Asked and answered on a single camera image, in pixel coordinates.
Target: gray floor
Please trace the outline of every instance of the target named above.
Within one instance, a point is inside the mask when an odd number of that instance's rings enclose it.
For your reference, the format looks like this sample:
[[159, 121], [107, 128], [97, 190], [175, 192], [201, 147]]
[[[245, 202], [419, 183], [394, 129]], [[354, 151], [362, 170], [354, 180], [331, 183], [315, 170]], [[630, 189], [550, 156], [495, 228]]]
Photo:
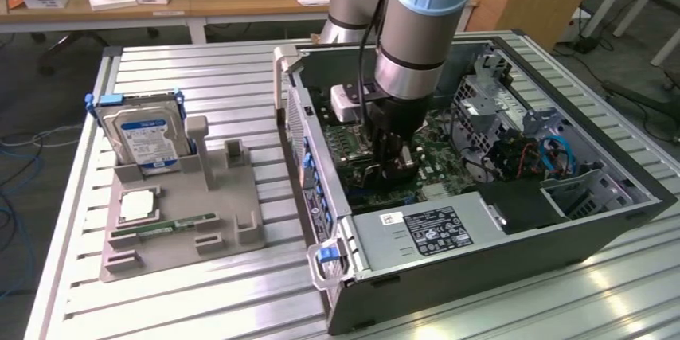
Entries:
[[[586, 0], [585, 5], [597, 9], [603, 0]], [[621, 0], [610, 17], [630, 0]], [[581, 56], [599, 77], [645, 92], [665, 100], [670, 93], [663, 90], [667, 79], [663, 71], [650, 65], [657, 51], [680, 27], [680, 16], [650, 4], [646, 13], [630, 28], [623, 38], [605, 36], [615, 45], [614, 52], [598, 49], [590, 55]], [[305, 37], [319, 32], [321, 22], [289, 22], [277, 25], [253, 24], [234, 25], [229, 28], [214, 27], [209, 30], [214, 41], [265, 40], [286, 37]], [[161, 29], [161, 37], [151, 40], [145, 29], [105, 31], [105, 38], [113, 45], [174, 45], [190, 43], [190, 35], [185, 28]], [[58, 69], [53, 77], [42, 77], [35, 72], [35, 59], [54, 43], [62, 33], [49, 33], [49, 42], [38, 45], [27, 34], [15, 36], [14, 42], [0, 49], [0, 136], [19, 131], [45, 131], [61, 125], [81, 123], [85, 118], [83, 97], [93, 89], [98, 73], [101, 48], [90, 41], [79, 41], [55, 61]], [[0, 36], [6, 41], [9, 35]], [[558, 47], [570, 52], [567, 47]], [[586, 84], [602, 92], [598, 81], [585, 67], [569, 57], [559, 59], [577, 73]], [[680, 72], [680, 49], [674, 52], [665, 66]], [[613, 104], [637, 123], [642, 123], [639, 109], [626, 100], [614, 99]], [[651, 113], [650, 128], [659, 134], [674, 133], [673, 123], [659, 114]], [[78, 132], [59, 135], [59, 140], [73, 139]], [[674, 156], [680, 157], [680, 150], [670, 144], [661, 143]], [[37, 148], [27, 147], [23, 154]], [[66, 180], [71, 171], [75, 147], [45, 149], [43, 170], [22, 192], [13, 195], [15, 208], [27, 222], [31, 240], [39, 259], [34, 281], [21, 288], [22, 295], [11, 295], [0, 300], [0, 339], [22, 338], [30, 309], [34, 302], [31, 290], [38, 287], [39, 274], [50, 247], [53, 229], [61, 208]], [[23, 165], [23, 160], [0, 156], [0, 181]], [[0, 232], [0, 244], [7, 238], [7, 230]], [[14, 281], [25, 275], [26, 249], [15, 239], [11, 248], [0, 254], [0, 291], [14, 285]]]

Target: hard drive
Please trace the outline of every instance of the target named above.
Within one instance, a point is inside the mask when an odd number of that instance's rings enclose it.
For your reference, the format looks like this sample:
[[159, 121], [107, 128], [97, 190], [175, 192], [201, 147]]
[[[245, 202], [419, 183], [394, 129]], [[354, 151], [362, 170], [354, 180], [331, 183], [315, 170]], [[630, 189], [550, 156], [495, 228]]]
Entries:
[[105, 95], [87, 109], [117, 152], [118, 164], [138, 164], [145, 175], [181, 169], [179, 158], [193, 154], [186, 135], [182, 92], [146, 96]]

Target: green circuit board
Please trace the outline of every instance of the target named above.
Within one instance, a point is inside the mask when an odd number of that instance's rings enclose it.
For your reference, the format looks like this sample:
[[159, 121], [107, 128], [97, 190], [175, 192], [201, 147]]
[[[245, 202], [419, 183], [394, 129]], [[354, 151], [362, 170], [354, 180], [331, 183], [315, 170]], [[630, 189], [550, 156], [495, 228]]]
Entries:
[[338, 175], [355, 213], [451, 197], [474, 185], [474, 177], [449, 142], [441, 118], [439, 113], [433, 112], [426, 126], [417, 133], [414, 155], [422, 160], [418, 177], [390, 190], [365, 187], [365, 177], [374, 166], [373, 147], [365, 129], [359, 125], [325, 127]]

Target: metal workbench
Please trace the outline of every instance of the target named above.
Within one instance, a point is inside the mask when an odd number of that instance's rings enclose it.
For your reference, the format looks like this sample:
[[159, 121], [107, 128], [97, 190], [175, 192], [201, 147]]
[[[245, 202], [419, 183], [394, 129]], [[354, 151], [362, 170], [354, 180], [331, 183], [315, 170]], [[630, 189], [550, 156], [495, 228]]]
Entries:
[[[680, 194], [680, 165], [526, 37], [501, 35], [634, 159]], [[470, 36], [490, 36], [469, 33]], [[87, 117], [27, 338], [327, 338], [275, 125], [273, 50], [307, 41], [129, 48], [97, 95], [181, 87], [214, 146], [253, 148], [269, 247], [114, 283], [98, 281], [114, 153]], [[515, 73], [534, 106], [546, 99]], [[680, 334], [680, 205], [589, 260], [341, 338], [623, 338]]]

